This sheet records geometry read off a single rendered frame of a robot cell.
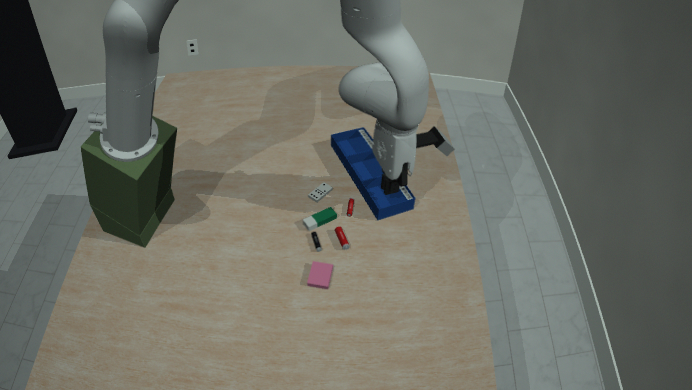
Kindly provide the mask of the green and white eraser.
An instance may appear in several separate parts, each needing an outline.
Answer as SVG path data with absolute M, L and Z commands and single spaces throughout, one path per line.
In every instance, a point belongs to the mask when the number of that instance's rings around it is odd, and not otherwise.
M 303 225 L 308 231 L 311 231 L 319 226 L 322 226 L 334 219 L 337 219 L 337 213 L 331 208 L 322 210 L 314 215 L 303 219 Z

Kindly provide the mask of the pink rectangular block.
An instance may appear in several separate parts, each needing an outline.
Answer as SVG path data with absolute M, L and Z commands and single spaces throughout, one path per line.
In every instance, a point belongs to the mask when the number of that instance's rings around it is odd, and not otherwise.
M 312 262 L 307 286 L 328 289 L 332 275 L 333 264 Z

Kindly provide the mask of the white domino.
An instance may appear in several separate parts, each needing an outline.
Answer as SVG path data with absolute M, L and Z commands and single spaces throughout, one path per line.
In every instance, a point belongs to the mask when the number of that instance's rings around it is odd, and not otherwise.
M 330 185 L 323 182 L 320 186 L 318 186 L 315 190 L 313 190 L 310 194 L 308 194 L 308 197 L 315 202 L 319 202 L 322 198 L 324 198 L 332 190 L 333 190 L 333 187 L 331 187 Z

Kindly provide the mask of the blue compartment tray with labels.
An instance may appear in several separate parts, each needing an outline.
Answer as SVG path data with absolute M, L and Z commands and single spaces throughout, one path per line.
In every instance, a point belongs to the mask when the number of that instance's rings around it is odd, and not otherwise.
M 384 173 L 373 154 L 372 144 L 373 139 L 364 127 L 331 135 L 333 150 L 377 221 L 414 209 L 415 197 L 407 185 L 400 186 L 397 193 L 384 194 L 381 189 Z

